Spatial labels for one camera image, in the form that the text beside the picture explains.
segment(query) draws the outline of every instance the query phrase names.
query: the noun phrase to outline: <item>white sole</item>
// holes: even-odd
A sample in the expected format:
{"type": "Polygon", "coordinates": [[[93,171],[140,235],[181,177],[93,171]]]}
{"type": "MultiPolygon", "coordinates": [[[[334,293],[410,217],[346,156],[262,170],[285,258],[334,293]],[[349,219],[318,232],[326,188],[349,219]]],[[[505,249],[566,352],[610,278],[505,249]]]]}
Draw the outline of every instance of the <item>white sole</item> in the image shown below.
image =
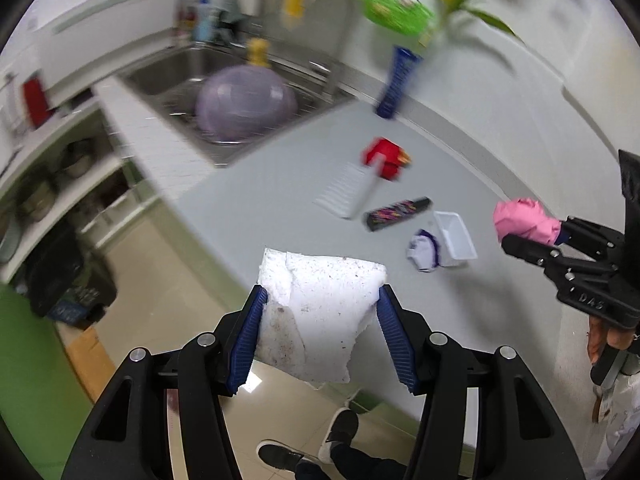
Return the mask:
{"type": "Polygon", "coordinates": [[[338,418],[338,415],[340,415],[342,412],[348,411],[348,408],[340,408],[337,412],[334,413],[334,416],[329,423],[329,429],[326,430],[326,435],[324,436],[322,444],[320,445],[320,449],[318,450],[318,460],[323,464],[334,463],[334,461],[331,460],[331,443],[327,442],[326,440],[329,438],[329,433],[331,433],[331,428],[334,426],[335,419],[338,418]]]}

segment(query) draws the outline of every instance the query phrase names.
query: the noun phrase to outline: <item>blue bottle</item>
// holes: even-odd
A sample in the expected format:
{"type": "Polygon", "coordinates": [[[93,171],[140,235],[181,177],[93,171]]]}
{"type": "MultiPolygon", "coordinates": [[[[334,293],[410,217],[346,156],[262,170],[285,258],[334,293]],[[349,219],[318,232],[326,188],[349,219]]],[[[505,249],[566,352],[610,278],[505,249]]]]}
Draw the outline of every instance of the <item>blue bottle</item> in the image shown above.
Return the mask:
{"type": "Polygon", "coordinates": [[[422,60],[408,48],[396,45],[394,51],[394,63],[389,73],[389,81],[376,107],[376,114],[383,119],[392,119],[396,114],[409,75],[422,60]]]}
{"type": "Polygon", "coordinates": [[[211,23],[211,4],[210,0],[200,0],[198,4],[198,23],[193,30],[193,39],[195,41],[212,41],[213,40],[213,23],[211,23]]]}

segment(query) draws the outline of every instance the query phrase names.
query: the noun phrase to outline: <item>green plant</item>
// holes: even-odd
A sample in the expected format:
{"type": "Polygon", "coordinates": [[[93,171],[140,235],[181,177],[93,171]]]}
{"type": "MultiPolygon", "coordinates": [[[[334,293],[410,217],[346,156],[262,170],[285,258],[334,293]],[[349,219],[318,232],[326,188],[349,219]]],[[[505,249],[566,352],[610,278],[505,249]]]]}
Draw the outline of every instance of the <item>green plant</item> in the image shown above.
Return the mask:
{"type": "Polygon", "coordinates": [[[420,44],[422,46],[427,46],[431,40],[435,37],[436,33],[442,30],[449,21],[452,14],[456,12],[468,12],[472,16],[479,18],[487,25],[493,28],[497,28],[498,30],[507,33],[514,38],[522,41],[515,32],[511,30],[509,25],[503,22],[497,16],[489,14],[488,12],[484,12],[484,10],[474,9],[469,7],[469,0],[439,0],[440,1],[440,16],[436,21],[436,24],[433,27],[428,27],[420,37],[420,44]]]}

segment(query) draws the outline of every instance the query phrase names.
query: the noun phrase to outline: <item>black pants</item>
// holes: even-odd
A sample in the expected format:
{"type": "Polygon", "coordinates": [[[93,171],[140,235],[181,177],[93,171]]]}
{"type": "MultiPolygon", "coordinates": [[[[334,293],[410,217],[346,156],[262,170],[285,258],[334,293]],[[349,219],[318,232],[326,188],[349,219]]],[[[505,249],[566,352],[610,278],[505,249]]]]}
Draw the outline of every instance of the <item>black pants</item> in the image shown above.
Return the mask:
{"type": "MultiPolygon", "coordinates": [[[[331,450],[334,465],[346,480],[402,480],[406,466],[390,458],[372,458],[346,444],[331,450]]],[[[296,480],[330,480],[318,464],[301,462],[296,480]]]]}

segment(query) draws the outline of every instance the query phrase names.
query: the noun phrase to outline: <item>shelf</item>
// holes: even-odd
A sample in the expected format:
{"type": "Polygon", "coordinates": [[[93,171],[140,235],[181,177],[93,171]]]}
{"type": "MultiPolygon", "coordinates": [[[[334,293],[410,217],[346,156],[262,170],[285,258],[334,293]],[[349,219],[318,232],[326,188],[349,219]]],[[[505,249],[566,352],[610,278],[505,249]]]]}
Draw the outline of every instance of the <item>shelf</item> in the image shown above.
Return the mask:
{"type": "Polygon", "coordinates": [[[22,149],[0,177],[0,198],[29,170],[40,155],[61,139],[71,128],[100,109],[98,99],[91,97],[66,117],[54,114],[37,130],[27,132],[22,149]]]}
{"type": "Polygon", "coordinates": [[[27,256],[50,229],[91,190],[118,171],[121,166],[122,160],[114,153],[110,153],[99,159],[89,171],[63,189],[57,196],[56,203],[47,216],[39,222],[30,224],[22,233],[20,245],[18,250],[15,251],[14,257],[7,264],[0,267],[0,280],[4,283],[11,281],[17,270],[27,259],[27,256]]]}

